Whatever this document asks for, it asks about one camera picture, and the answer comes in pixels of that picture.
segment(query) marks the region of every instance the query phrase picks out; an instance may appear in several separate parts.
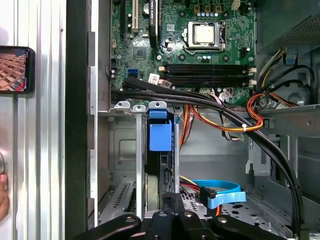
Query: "phone screen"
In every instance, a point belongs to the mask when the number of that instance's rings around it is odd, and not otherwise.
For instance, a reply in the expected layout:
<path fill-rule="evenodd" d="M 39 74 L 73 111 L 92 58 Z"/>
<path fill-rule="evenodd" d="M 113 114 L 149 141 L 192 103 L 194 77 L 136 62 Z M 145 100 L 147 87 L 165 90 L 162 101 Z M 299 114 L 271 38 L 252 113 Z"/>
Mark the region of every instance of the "phone screen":
<path fill-rule="evenodd" d="M 28 89 L 29 53 L 27 48 L 0 47 L 0 93 L 23 93 Z"/>

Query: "screw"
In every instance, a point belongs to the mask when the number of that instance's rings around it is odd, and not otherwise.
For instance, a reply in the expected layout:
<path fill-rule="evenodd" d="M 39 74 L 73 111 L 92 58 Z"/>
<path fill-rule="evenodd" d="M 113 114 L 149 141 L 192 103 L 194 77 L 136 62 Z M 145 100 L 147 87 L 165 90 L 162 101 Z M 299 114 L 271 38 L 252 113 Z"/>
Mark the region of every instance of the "screw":
<path fill-rule="evenodd" d="M 223 224 L 227 223 L 227 219 L 225 219 L 224 217 L 218 217 L 218 221 Z"/>
<path fill-rule="evenodd" d="M 185 215 L 186 217 L 190 218 L 190 217 L 192 216 L 192 213 L 189 212 L 189 211 L 185 211 L 185 212 L 184 212 L 184 215 Z"/>
<path fill-rule="evenodd" d="M 135 220 L 132 218 L 132 217 L 130 217 L 130 216 L 128 216 L 128 218 L 125 220 L 127 223 L 132 223 L 132 222 L 134 222 Z"/>

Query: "green circuit board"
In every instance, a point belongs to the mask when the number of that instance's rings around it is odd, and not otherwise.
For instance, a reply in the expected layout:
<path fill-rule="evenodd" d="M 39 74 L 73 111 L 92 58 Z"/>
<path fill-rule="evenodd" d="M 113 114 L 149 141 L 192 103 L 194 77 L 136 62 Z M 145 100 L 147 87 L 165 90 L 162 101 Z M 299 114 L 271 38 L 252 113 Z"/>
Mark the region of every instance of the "green circuit board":
<path fill-rule="evenodd" d="M 230 64 L 230 65 L 250 65 L 253 66 L 254 51 L 254 11 L 241 14 L 238 10 L 232 10 L 233 0 L 190 0 L 190 7 L 186 8 L 185 0 L 176 3 L 175 0 L 162 0 L 162 20 L 161 20 L 161 42 L 166 39 L 170 42 L 165 47 L 153 49 L 150 47 L 149 38 L 149 17 L 143 14 L 145 0 L 139 0 L 138 8 L 138 31 L 128 29 L 131 21 L 126 17 L 125 36 L 121 35 L 122 10 L 121 5 L 112 5 L 111 24 L 111 58 L 117 67 L 116 76 L 111 78 L 111 86 L 120 89 L 123 80 L 127 77 L 127 69 L 138 69 L 138 78 L 148 81 L 150 74 L 160 74 L 159 67 L 162 62 L 169 64 Z M 201 6 L 202 12 L 210 6 L 212 16 L 198 16 L 195 12 L 195 5 Z M 132 14 L 133 0 L 126 1 L 126 16 Z M 188 22 L 225 21 L 226 25 L 226 50 L 223 52 L 196 53 L 191 56 L 187 54 L 183 46 L 182 33 Z M 245 57 L 241 57 L 241 49 L 247 48 L 250 51 Z M 185 60 L 181 61 L 179 56 L 185 55 Z M 203 62 L 203 56 L 210 56 L 210 60 Z M 249 97 L 249 90 L 246 87 L 236 87 L 232 90 L 230 103 L 239 103 Z"/>

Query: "sata port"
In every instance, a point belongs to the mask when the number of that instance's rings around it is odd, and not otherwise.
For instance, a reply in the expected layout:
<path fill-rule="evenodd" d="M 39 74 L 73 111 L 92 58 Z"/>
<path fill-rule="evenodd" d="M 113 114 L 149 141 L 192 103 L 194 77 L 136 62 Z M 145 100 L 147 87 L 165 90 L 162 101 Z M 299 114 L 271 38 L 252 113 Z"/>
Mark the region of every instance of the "sata port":
<path fill-rule="evenodd" d="M 126 71 L 127 74 L 135 74 L 135 75 L 138 75 L 139 71 L 138 69 L 128 69 Z"/>

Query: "motherboard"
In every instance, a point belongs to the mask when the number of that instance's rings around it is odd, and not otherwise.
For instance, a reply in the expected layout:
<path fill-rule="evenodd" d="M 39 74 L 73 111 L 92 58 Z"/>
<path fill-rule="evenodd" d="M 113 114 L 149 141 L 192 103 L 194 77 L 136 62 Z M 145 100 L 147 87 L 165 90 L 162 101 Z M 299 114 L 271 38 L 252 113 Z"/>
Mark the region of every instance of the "motherboard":
<path fill-rule="evenodd" d="M 110 84 L 128 76 L 238 105 L 255 65 L 251 0 L 113 0 Z"/>

